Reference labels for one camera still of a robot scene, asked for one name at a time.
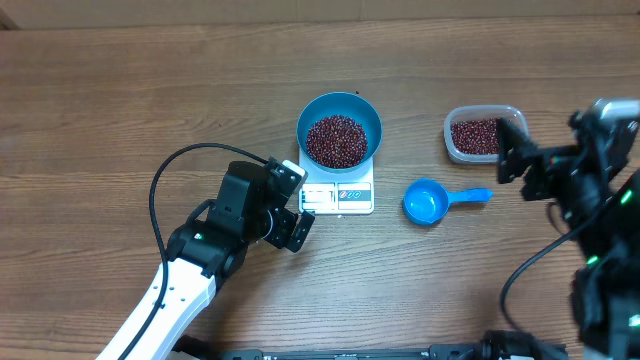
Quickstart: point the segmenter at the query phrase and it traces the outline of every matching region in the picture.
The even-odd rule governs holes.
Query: beans in bowl
[[[327,116],[307,134],[307,152],[320,165],[346,169],[358,165],[367,153],[362,125],[344,115]]]

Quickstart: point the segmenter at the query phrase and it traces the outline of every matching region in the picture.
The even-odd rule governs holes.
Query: scoop handle
[[[493,191],[485,188],[469,189],[460,192],[449,193],[449,201],[451,203],[462,202],[489,202],[493,196]]]

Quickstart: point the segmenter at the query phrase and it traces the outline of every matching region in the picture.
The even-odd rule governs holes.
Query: black wire
[[[549,223],[551,224],[551,226],[553,226],[554,229],[556,229],[558,234],[564,235],[565,233],[562,230],[560,230],[558,223],[556,222],[555,218],[553,217],[553,214],[551,213],[551,209],[553,209],[554,206],[558,206],[558,203],[555,201],[551,201],[547,203],[547,220],[549,220]]]
[[[173,159],[186,153],[187,151],[200,149],[200,148],[218,148],[218,149],[229,150],[229,151],[236,152],[238,154],[248,156],[257,162],[260,162],[263,164],[267,163],[267,160],[261,157],[258,157],[256,155],[253,155],[249,152],[246,152],[244,150],[235,148],[233,146],[216,144],[216,143],[200,143],[200,144],[189,145],[187,147],[184,147],[174,152],[162,163],[162,165],[160,165],[160,167],[158,168],[158,171],[156,171],[156,175],[153,177],[153,181],[151,182],[151,189],[149,190],[149,215],[151,217],[151,226],[153,226],[153,232],[155,233],[156,241],[158,242],[158,249],[160,250],[160,258],[162,259],[162,286],[160,287],[160,293],[158,294],[158,299],[153,305],[153,309],[151,309],[149,316],[145,320],[144,324],[142,324],[142,326],[140,327],[140,330],[138,330],[138,333],[133,337],[133,339],[129,343],[129,346],[127,346],[127,348],[124,349],[124,351],[122,352],[122,355],[120,355],[118,360],[126,359],[127,356],[129,356],[129,354],[133,350],[133,348],[136,346],[138,341],[140,341],[140,338],[142,338],[142,335],[144,335],[144,332],[147,330],[147,328],[153,321],[153,318],[156,316],[158,309],[160,309],[160,306],[162,305],[162,300],[164,299],[164,294],[167,291],[167,282],[169,280],[169,263],[167,261],[167,252],[164,248],[164,242],[162,241],[162,236],[160,235],[160,228],[158,227],[158,219],[156,218],[156,209],[155,209],[156,186],[158,185],[158,180],[160,179],[160,175],[162,175],[162,172],[164,171],[164,169],[169,165],[169,163],[171,163],[171,161],[173,161]]]
[[[578,235],[587,226],[591,225],[593,220],[595,220],[595,218],[600,214],[600,210],[602,209],[602,207],[603,207],[603,204],[600,204],[600,206],[598,206],[598,208],[596,209],[596,211],[594,211],[593,215],[590,218],[588,218],[586,221],[584,221],[580,225],[576,226],[573,230],[562,235],[560,238],[558,238],[558,240],[547,245],[544,249],[540,250],[537,254],[529,258],[529,260],[525,261],[522,265],[520,265],[520,267],[518,267],[518,269],[516,269],[516,271],[513,272],[513,274],[511,274],[507,282],[504,284],[504,286],[502,287],[502,291],[500,292],[500,311],[502,311],[502,315],[504,316],[505,320],[507,320],[509,325],[511,325],[511,327],[513,327],[516,331],[528,334],[526,331],[524,331],[524,329],[520,327],[520,325],[518,325],[513,320],[513,318],[511,318],[511,315],[509,315],[509,312],[507,311],[506,300],[507,300],[507,294],[509,293],[509,289],[511,288],[511,285],[513,285],[516,279],[520,275],[522,275],[522,273],[525,270],[527,270],[531,265],[533,265],[536,261],[540,260],[540,258],[550,253],[553,249],[562,245],[565,241],[571,239],[572,237]],[[531,341],[534,342],[534,344],[538,346],[538,348],[546,352],[552,358],[567,359],[567,355],[561,352],[560,350],[544,344],[542,341],[537,340],[533,335],[530,335],[530,336],[531,336]]]

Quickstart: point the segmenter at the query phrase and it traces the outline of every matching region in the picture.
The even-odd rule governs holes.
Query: blue bowl
[[[332,115],[348,116],[355,120],[356,123],[362,125],[362,129],[367,137],[367,153],[356,166],[346,169],[329,168],[313,161],[307,152],[307,135],[313,124]],[[346,92],[328,93],[316,98],[302,110],[298,118],[297,138],[300,151],[311,159],[320,169],[333,173],[347,173],[362,166],[362,164],[378,151],[380,143],[382,142],[382,121],[376,109],[360,96]]]

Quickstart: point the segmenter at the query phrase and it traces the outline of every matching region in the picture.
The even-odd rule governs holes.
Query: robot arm
[[[187,325],[242,266],[252,241],[262,238],[278,249],[300,250],[314,216],[304,212],[298,219],[285,205],[307,173],[288,160],[265,162],[229,164],[218,199],[203,202],[171,234],[168,274],[163,274],[161,264],[146,294],[98,359],[123,358],[155,306],[163,276],[168,276],[168,283],[162,305],[126,359],[165,359]],[[206,220],[198,220],[207,209]]]
[[[592,350],[614,360],[640,356],[640,170],[617,192],[609,187],[628,163],[639,123],[640,101],[600,99],[570,118],[576,144],[556,148],[539,148],[507,120],[498,124],[498,182],[523,176],[525,201],[555,199],[571,231],[553,244],[572,237],[585,257],[571,305],[591,358]],[[517,328],[506,314],[504,289],[501,307]]]
[[[169,263],[169,290],[162,308],[133,349],[131,359],[165,359],[187,325],[210,303],[216,294],[215,277],[206,278],[202,268],[183,259]],[[147,319],[158,298],[162,266],[135,310],[98,356],[99,360],[117,359]]]

